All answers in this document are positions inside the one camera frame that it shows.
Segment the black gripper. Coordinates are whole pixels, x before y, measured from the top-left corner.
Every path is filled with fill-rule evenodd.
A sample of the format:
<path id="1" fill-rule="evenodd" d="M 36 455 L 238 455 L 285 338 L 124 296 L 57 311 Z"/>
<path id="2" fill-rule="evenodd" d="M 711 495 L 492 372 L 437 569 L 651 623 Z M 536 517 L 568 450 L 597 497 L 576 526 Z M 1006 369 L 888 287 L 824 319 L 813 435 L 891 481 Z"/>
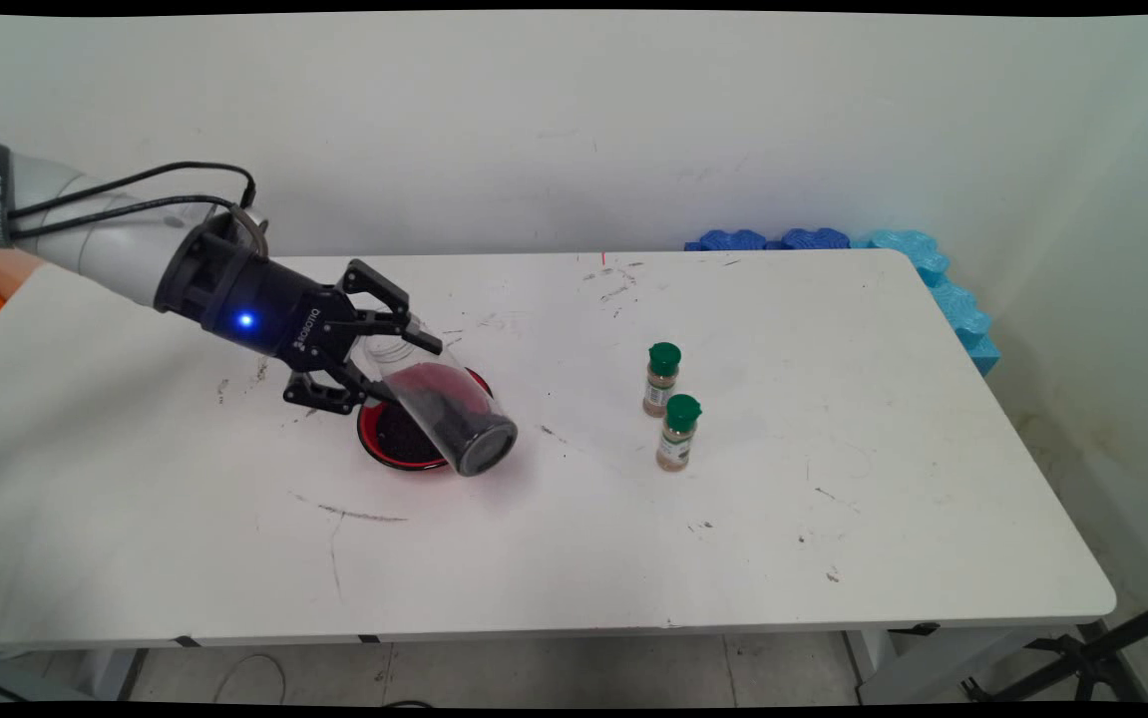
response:
<path id="1" fill-rule="evenodd" d="M 443 353 L 443 342 L 411 312 L 408 292 L 362 258 L 347 263 L 338 287 L 327 285 L 262 257 L 238 226 L 218 214 L 194 227 L 169 263 L 154 306 L 289 365 L 286 403 L 338 415 L 369 400 L 396 403 L 387 383 L 370 380 L 351 362 L 360 337 L 394 337 Z M 372 298 L 379 309 L 354 309 L 346 295 Z"/>

